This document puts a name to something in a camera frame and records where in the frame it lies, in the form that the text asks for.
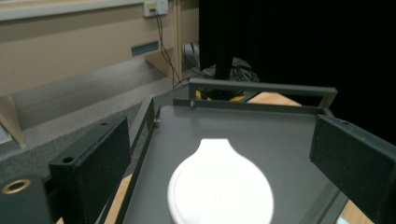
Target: metal bar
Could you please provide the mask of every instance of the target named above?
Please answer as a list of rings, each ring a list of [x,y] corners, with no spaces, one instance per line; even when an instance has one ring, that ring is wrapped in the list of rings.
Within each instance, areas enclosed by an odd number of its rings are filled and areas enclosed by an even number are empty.
[[[304,85],[289,85],[275,83],[246,83],[230,80],[216,80],[191,78],[189,84],[189,99],[195,99],[195,92],[199,88],[220,89],[227,91],[269,91],[280,94],[291,94],[300,96],[317,96],[322,97],[320,107],[330,107],[334,100],[337,89],[332,87],[316,87]]]
[[[173,105],[206,107],[206,108],[221,108],[221,109],[237,109],[237,110],[253,110],[253,111],[266,111],[275,113],[298,113],[298,114],[327,114],[327,110],[315,106],[295,106],[295,105],[262,105],[262,104],[246,104],[238,102],[225,102],[225,101],[195,101],[195,100],[182,100],[174,99]]]
[[[137,112],[137,115],[134,119],[134,123],[130,129],[130,136],[133,138],[133,143],[131,146],[131,153],[134,152],[134,149],[137,145],[137,142],[140,139],[140,136],[141,136],[141,133],[143,131],[143,127],[145,126],[145,124],[148,127],[148,137],[145,141],[145,144],[143,146],[143,149],[141,151],[139,159],[136,163],[136,167],[133,170],[133,175],[132,175],[131,181],[129,183],[128,189],[126,190],[124,198],[122,200],[122,204],[121,204],[121,207],[120,207],[120,210],[117,215],[116,222],[115,222],[117,224],[123,223],[123,220],[125,218],[125,214],[128,210],[128,206],[129,206],[129,201],[131,200],[132,195],[134,193],[134,187],[136,186],[136,182],[139,177],[139,173],[142,168],[143,161],[146,157],[146,153],[149,148],[149,142],[151,140],[151,136],[154,133],[154,125],[152,125],[152,124],[154,124],[154,120],[158,116],[159,116],[159,113],[157,113],[157,115],[155,115],[153,97],[150,96],[149,98],[146,98],[143,101],[142,105],[140,106],[139,111]]]

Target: gray floor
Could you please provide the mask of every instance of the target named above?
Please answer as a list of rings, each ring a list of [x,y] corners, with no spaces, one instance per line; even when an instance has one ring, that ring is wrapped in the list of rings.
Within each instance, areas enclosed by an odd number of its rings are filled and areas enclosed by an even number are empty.
[[[202,77],[197,58],[188,49],[187,58],[193,67],[183,61],[183,77]],[[1,180],[17,175],[48,175],[47,162],[95,123],[116,116],[133,119],[140,103],[148,96],[155,96],[156,104],[161,105],[170,104],[178,94],[187,94],[179,90],[182,85],[174,88],[177,82],[143,57],[136,57],[14,94],[26,145],[21,147],[14,141],[0,145]]]

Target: black cable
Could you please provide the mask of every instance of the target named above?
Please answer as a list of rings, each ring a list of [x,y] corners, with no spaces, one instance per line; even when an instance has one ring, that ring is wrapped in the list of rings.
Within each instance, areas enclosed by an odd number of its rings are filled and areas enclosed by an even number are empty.
[[[172,68],[172,86],[175,88],[177,84],[175,85],[175,74],[178,79],[178,83],[180,83],[180,77],[178,76],[176,68],[172,64],[172,60],[169,57],[168,52],[166,51],[165,46],[163,45],[163,21],[161,20],[160,14],[158,13],[157,9],[154,9],[154,15],[155,19],[157,20],[157,25],[158,25],[158,34],[160,36],[160,42],[161,42],[161,54],[163,55],[163,58],[165,61],[171,66]]]

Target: dark fabric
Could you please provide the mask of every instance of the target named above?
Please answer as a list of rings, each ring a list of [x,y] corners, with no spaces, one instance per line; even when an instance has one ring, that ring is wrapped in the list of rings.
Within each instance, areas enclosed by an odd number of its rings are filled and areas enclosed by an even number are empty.
[[[337,118],[396,145],[390,2],[201,0],[201,65],[216,64],[214,46],[229,41],[220,29],[224,4],[234,6],[236,41],[222,53],[247,61],[261,82],[335,87]]]

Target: beige wall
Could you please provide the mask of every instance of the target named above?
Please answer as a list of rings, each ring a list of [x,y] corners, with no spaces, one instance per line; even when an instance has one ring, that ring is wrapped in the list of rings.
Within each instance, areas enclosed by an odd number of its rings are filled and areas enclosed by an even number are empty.
[[[172,1],[162,21],[163,43],[172,48]],[[159,40],[157,22],[143,17],[141,4],[0,21],[0,96],[128,61],[131,46],[152,40]]]

